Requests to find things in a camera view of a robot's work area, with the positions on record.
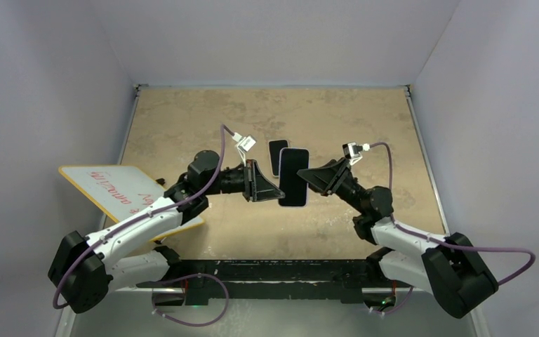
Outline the purple smartphone with black screen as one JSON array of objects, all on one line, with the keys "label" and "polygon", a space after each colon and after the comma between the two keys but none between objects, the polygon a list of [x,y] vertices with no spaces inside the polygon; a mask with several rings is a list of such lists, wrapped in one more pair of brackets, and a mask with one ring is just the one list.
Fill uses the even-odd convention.
[{"label": "purple smartphone with black screen", "polygon": [[287,147],[289,147],[289,141],[286,139],[270,140],[268,142],[272,176],[275,178],[279,177],[281,151]]}]

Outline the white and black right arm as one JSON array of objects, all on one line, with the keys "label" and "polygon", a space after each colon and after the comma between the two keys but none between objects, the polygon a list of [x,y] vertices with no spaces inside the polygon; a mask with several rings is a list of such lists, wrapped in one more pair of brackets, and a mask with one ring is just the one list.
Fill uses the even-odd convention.
[{"label": "white and black right arm", "polygon": [[499,283],[471,241],[458,232],[445,237],[393,219],[388,187],[366,189],[352,175],[347,159],[297,172],[308,187],[324,197],[335,195],[359,212],[353,218],[357,236],[381,246],[366,266],[370,283],[389,280],[430,293],[450,316],[462,318],[499,289]]}]

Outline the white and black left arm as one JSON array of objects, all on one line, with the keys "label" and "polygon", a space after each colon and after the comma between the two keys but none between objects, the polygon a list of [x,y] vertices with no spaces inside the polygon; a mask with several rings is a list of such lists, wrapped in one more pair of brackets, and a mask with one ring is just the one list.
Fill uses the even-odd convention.
[{"label": "white and black left arm", "polygon": [[209,207],[208,196],[241,194],[246,201],[283,199],[285,194],[247,159],[234,168],[222,168],[223,155],[198,152],[177,183],[145,209],[88,235],[73,231],[63,237],[48,271],[55,285],[53,306],[75,313],[94,308],[117,289],[144,282],[175,286],[181,278],[178,254],[169,248],[129,254],[163,234],[176,234],[198,225]]}]

